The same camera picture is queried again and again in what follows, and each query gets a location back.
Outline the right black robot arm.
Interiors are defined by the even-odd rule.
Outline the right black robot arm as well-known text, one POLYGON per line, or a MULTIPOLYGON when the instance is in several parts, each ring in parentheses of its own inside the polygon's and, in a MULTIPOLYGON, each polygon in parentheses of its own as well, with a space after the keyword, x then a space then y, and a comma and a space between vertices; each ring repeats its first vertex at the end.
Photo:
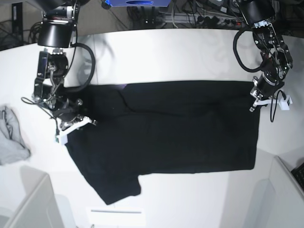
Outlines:
POLYGON ((33 104, 49 110, 54 119, 70 126, 84 119, 80 112, 82 100, 70 100, 68 95, 83 90, 91 82, 95 71, 95 56, 88 45, 73 39, 77 35, 80 8, 86 0, 36 0, 34 6, 42 10, 43 19, 37 44, 44 47, 39 53, 37 76, 32 94, 33 104), (92 64, 88 79, 76 88, 65 88, 64 81, 72 64, 66 48, 88 51, 92 64))

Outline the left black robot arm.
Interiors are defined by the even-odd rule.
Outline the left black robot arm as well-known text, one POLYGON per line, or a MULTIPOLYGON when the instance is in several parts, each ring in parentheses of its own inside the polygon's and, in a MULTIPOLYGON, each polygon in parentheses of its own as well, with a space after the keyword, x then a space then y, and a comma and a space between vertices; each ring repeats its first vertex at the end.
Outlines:
POLYGON ((249 73, 262 72, 254 78, 250 92, 258 101, 272 97, 284 86, 284 79, 293 67, 293 59, 282 35, 275 30, 275 10, 268 0, 236 0, 246 26, 240 29, 233 40, 233 52, 239 65, 249 73), (237 41, 246 31, 251 31, 256 47, 260 50, 262 63, 256 68, 246 67, 238 54, 237 41))

